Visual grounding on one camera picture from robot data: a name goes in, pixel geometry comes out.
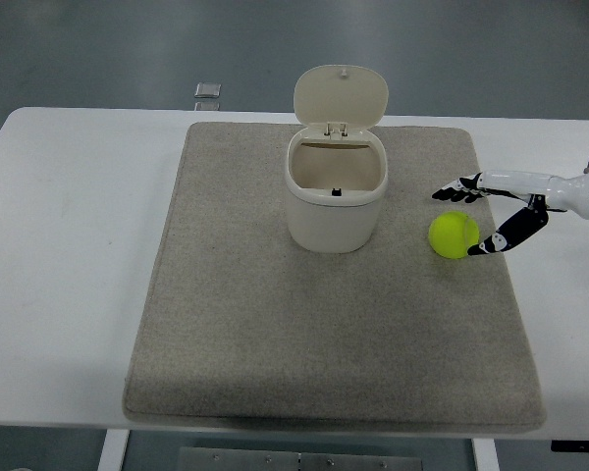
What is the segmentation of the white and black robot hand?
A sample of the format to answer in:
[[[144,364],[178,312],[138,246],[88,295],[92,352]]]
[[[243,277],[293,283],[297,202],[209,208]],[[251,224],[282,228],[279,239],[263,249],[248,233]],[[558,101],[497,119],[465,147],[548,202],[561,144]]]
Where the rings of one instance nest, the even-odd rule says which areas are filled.
[[[547,226],[551,212],[572,211],[589,220],[589,173],[565,179],[520,171],[484,171],[460,177],[432,194],[436,200],[472,203],[498,195],[525,203],[494,233],[467,249],[470,256],[512,250]]]

